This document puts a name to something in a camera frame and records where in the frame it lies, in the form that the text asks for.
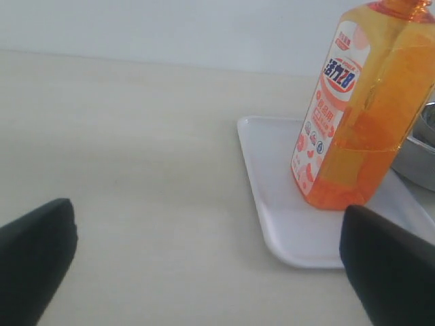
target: table surface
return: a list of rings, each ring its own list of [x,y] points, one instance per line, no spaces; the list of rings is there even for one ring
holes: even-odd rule
[[[343,271],[268,252],[241,155],[236,120],[303,117],[315,79],[0,62],[0,222],[68,197],[80,237],[41,326],[370,325]],[[434,195],[410,187],[434,216]]]

